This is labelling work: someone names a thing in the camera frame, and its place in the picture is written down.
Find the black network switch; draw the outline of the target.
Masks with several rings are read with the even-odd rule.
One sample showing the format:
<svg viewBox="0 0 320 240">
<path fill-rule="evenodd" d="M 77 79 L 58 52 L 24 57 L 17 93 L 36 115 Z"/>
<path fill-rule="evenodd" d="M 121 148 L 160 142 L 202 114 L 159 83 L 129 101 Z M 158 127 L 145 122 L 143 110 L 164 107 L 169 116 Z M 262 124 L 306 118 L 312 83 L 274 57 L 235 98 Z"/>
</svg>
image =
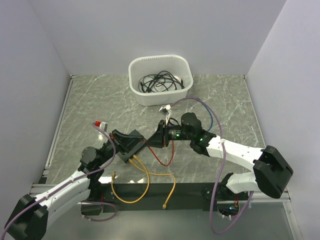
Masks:
<svg viewBox="0 0 320 240">
<path fill-rule="evenodd" d="M 146 139 L 136 129 L 129 133 L 130 139 L 124 139 L 121 143 L 124 143 L 124 150 L 119 151 L 117 156 L 124 162 L 128 163 L 129 159 L 139 153 L 144 147 Z"/>
</svg>

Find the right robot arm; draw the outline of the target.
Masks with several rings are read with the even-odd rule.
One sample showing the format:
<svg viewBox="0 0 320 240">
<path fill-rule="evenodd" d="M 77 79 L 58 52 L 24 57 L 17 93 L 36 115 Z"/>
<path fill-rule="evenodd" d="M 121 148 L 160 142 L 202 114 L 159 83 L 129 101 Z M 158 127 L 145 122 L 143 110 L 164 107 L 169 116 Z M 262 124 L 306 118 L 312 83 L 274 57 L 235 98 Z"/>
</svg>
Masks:
<svg viewBox="0 0 320 240">
<path fill-rule="evenodd" d="M 279 199 L 294 173 L 277 148 L 271 145 L 250 147 L 225 140 L 204 130 L 193 112 L 183 114 L 180 125 L 168 126 L 161 120 L 145 145 L 161 149 L 167 147 L 170 141 L 189 141 L 189 146 L 197 154 L 226 159 L 248 170 L 245 173 L 229 173 L 221 181 L 220 195 L 226 200 L 251 191 Z"/>
</svg>

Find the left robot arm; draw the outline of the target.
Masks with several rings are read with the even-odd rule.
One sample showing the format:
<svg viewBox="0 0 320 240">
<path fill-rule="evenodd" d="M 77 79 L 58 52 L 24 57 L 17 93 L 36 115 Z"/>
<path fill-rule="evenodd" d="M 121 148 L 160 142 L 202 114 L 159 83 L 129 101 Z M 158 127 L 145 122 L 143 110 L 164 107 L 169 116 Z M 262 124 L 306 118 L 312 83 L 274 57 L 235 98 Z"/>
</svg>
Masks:
<svg viewBox="0 0 320 240">
<path fill-rule="evenodd" d="M 24 195 L 17 202 L 1 239 L 10 234 L 15 240 L 40 240 L 47 228 L 66 211 L 82 201 L 95 201 L 101 195 L 100 177 L 116 154 L 126 159 L 144 146 L 145 138 L 137 130 L 124 134 L 113 130 L 101 148 L 86 147 L 81 153 L 80 166 L 67 179 L 36 196 Z"/>
</svg>

